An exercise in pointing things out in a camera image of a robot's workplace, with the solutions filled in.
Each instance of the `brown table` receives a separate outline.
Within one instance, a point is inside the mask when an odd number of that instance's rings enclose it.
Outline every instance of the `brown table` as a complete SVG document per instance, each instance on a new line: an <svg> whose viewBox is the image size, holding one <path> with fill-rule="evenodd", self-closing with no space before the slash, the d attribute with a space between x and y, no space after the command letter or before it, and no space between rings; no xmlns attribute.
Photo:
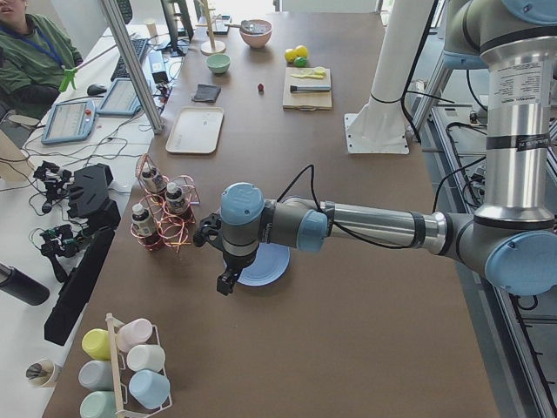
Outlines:
<svg viewBox="0 0 557 418"><path fill-rule="evenodd" d="M309 163L317 166L319 199L428 212L433 193L418 146L408 156L346 152L343 117L367 101L384 35L379 17L266 18L273 34L261 51L236 30L224 38L232 65L220 77L205 68L198 30L164 112L168 126L152 142L164 174L195 179L198 219L218 208L228 185L250 181L276 198ZM331 68L332 111L283 111L283 52L297 44L309 47L311 65ZM222 86L218 149L170 155L164 142L178 108L208 105L190 101L197 83ZM292 194L309 196L309 178ZM139 198L136 190L130 203ZM218 251L148 253L129 233L130 206L44 416L78 415L87 391L77 373L88 360L80 341L105 326L107 312L158 325L174 400L161 417L499 415L451 260L329 239L317 254L292 250L286 273L270 286L237 286L224 297L215 290Z"/></svg>

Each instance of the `person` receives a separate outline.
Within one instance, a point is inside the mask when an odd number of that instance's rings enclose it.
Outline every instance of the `person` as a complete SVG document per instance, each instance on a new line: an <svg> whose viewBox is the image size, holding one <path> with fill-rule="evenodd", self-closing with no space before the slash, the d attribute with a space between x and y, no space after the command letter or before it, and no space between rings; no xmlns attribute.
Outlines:
<svg viewBox="0 0 557 418"><path fill-rule="evenodd" d="M58 96L64 68L83 59L48 17L26 11L26 0L0 0L0 89L17 113L40 119Z"/></svg>

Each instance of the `cup rack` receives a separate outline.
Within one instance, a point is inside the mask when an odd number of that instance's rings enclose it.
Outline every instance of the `cup rack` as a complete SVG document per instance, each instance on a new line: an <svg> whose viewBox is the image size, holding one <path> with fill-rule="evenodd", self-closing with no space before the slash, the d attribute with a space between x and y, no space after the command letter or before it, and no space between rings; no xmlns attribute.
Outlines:
<svg viewBox="0 0 557 418"><path fill-rule="evenodd" d="M132 373L131 370L127 369L125 365L124 355L120 350L118 350L116 345L116 334L117 330L120 327L123 327L125 324L112 316L112 313L106 314L106 325L108 327L108 340L111 346L111 365L112 365L112 379L114 381L114 395L116 398L116 417L117 418L147 418L149 416L153 416L158 414L161 411L164 411L167 408L172 406L172 397L169 394L168 399L164 401L163 405L159 408L152 410L151 412L140 412L137 410L131 410L126 408L134 408L134 409L143 409L148 411L147 409L143 408L137 402L132 401L131 397L128 395L128 387L127 384L123 382L125 380L125 374ZM151 341L153 337L150 338L148 343L151 344L158 344L160 346L160 338L158 336L158 328L156 325L153 324L153 335L156 341ZM166 369L163 367L161 372L166 378L168 375L166 374Z"/></svg>

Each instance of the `lanyard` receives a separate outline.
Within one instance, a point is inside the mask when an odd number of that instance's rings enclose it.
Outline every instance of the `lanyard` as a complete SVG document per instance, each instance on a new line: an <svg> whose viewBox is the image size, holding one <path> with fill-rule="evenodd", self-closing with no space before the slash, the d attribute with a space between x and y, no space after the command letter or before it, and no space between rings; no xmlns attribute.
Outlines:
<svg viewBox="0 0 557 418"><path fill-rule="evenodd" d="M43 48L41 45L39 44L35 44L33 41L31 41L30 39L24 37L23 35L21 35L20 33L17 33L13 30L7 29L7 28L3 28L2 26L0 26L0 30L2 30L3 32L7 33L8 35L15 37L19 40L24 41L26 44L31 45L33 48L35 48L37 51L42 52L43 54L48 55L50 58L52 58L54 61L56 61L56 63L60 66L60 68L65 68L64 63L62 62L62 58L57 54L56 50L54 49L54 46L52 45L52 43L50 42L49 38L47 38L43 32L36 27L35 29L37 29L37 33L38 35L46 42L47 45L49 45L49 51L47 51L45 48Z"/></svg>

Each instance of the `blue and white device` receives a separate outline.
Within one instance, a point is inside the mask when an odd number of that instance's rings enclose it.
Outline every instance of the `blue and white device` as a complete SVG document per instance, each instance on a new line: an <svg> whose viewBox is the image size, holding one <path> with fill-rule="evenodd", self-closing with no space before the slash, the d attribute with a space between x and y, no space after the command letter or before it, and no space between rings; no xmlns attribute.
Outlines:
<svg viewBox="0 0 557 418"><path fill-rule="evenodd" d="M102 116L128 118L141 107L138 95L129 78L115 78L97 109Z"/></svg>
<svg viewBox="0 0 557 418"><path fill-rule="evenodd" d="M84 141L94 124L95 104L92 100L54 104L41 142L51 145Z"/></svg>

